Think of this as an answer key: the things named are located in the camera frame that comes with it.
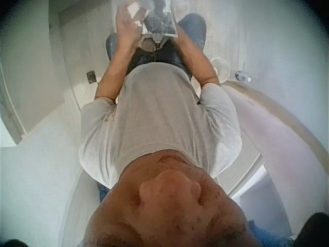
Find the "person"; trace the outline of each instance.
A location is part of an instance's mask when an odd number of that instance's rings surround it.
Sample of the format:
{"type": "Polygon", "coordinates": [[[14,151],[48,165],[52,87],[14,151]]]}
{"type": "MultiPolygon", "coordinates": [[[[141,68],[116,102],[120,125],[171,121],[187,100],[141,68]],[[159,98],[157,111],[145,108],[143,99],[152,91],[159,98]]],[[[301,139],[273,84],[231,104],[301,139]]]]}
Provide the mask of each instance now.
{"type": "MultiPolygon", "coordinates": [[[[142,10],[136,16],[141,20],[142,10]]],[[[178,37],[154,53],[137,47],[135,20],[118,8],[111,61],[81,112],[81,165],[111,189],[84,246],[260,246],[214,181],[242,141],[235,107],[202,52],[205,20],[187,15],[178,37]]]]}

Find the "skin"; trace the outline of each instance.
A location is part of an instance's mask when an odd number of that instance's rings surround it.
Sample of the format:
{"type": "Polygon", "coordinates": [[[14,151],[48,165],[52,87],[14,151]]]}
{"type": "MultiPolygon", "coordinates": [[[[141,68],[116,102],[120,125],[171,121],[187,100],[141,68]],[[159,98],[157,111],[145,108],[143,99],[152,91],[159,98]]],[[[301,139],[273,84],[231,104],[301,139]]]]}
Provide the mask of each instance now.
{"type": "MultiPolygon", "coordinates": [[[[96,98],[115,100],[140,30],[120,7],[119,47],[96,98]]],[[[218,84],[208,59],[178,27],[174,42],[201,87],[218,84]]],[[[241,209],[182,153],[162,150],[131,162],[93,214],[85,246],[259,246],[241,209]]]]}

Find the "blue jeans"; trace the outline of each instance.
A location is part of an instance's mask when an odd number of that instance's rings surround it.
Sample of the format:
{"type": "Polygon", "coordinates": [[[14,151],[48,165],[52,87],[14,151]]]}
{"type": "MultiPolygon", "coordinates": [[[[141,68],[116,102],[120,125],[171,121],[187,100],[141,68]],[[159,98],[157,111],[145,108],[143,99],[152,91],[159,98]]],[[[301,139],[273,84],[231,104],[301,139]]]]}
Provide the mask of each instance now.
{"type": "MultiPolygon", "coordinates": [[[[194,44],[203,50],[206,42],[207,25],[203,17],[198,14],[188,14],[178,25],[183,28],[185,33],[190,37],[194,44]]],[[[118,37],[116,33],[111,34],[106,40],[106,50],[109,60],[114,57],[115,51],[118,46],[118,37]]],[[[151,63],[151,62],[162,62],[173,64],[183,69],[189,78],[192,78],[192,73],[186,66],[182,59],[179,50],[175,47],[173,41],[169,39],[162,49],[155,52],[147,52],[141,48],[137,48],[128,66],[127,75],[137,66],[151,63]]]]}

